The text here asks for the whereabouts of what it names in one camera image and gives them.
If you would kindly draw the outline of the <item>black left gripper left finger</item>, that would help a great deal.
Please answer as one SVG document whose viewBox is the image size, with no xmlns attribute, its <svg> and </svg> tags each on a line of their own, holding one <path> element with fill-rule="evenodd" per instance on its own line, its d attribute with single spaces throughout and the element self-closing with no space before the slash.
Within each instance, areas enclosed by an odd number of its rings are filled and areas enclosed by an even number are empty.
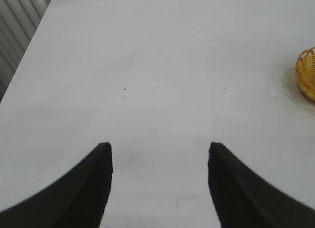
<svg viewBox="0 0 315 228">
<path fill-rule="evenodd" d="M 1 211 L 2 228 L 97 228 L 111 192 L 110 143 L 98 144 L 54 183 Z"/>
</svg>

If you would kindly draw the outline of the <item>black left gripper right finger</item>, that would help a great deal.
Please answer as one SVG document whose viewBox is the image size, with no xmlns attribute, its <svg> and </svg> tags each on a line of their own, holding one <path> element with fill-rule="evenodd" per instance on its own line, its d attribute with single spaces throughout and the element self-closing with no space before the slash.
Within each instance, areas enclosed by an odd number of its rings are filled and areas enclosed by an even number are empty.
<svg viewBox="0 0 315 228">
<path fill-rule="evenodd" d="M 313 228 L 314 209 L 257 175 L 222 143 L 209 148 L 208 185 L 223 228 Z"/>
</svg>

